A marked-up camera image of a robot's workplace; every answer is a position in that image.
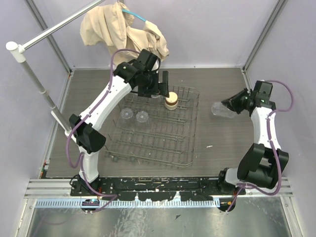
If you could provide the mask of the clear tall corner glass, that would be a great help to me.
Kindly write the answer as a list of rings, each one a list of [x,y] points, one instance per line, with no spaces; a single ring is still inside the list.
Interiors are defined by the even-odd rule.
[[[221,102],[215,102],[212,104],[211,111],[215,116],[224,118],[234,118],[237,114],[227,107],[225,107]]]

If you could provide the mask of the beige brown travel cup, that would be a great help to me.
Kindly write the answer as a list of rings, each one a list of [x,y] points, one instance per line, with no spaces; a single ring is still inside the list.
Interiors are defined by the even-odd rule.
[[[165,107],[168,110],[175,110],[178,107],[178,95],[175,92],[169,92],[169,97],[165,97]]]

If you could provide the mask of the clear cup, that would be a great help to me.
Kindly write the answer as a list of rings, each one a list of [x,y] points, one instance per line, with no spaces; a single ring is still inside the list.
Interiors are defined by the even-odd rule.
[[[136,127],[146,129],[149,127],[150,117],[146,111],[140,111],[136,114]]]
[[[134,112],[131,108],[124,108],[120,112],[120,124],[123,128],[131,128],[134,125]]]

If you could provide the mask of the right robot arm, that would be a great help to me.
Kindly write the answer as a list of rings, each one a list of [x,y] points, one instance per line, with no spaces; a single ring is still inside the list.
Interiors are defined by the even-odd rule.
[[[281,188],[281,175],[289,154],[281,149],[277,140],[275,116],[279,110],[270,100],[273,84],[272,80],[258,80],[253,89],[245,88],[221,101],[221,105],[236,114],[248,111],[254,131],[254,142],[238,167],[220,171],[216,187],[221,194],[226,195],[239,187],[273,196]]]

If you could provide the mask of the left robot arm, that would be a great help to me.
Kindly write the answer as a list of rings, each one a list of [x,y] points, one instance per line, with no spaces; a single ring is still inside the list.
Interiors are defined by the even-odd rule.
[[[108,85],[92,104],[80,115],[72,114],[69,118],[72,130],[67,139],[73,139],[80,151],[79,160],[71,167],[80,168],[78,181],[88,196],[99,190],[98,158],[106,143],[99,130],[116,105],[135,88],[140,97],[169,96],[167,71],[159,81],[160,58],[146,49],[137,55],[136,59],[112,68]]]

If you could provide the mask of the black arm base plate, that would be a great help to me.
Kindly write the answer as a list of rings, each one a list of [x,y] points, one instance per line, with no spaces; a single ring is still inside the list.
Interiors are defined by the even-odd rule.
[[[98,196],[102,200],[171,201],[179,194],[180,201],[200,201],[237,194],[236,187],[219,182],[217,177],[99,177],[90,184],[90,190],[76,175],[69,184],[72,197]]]

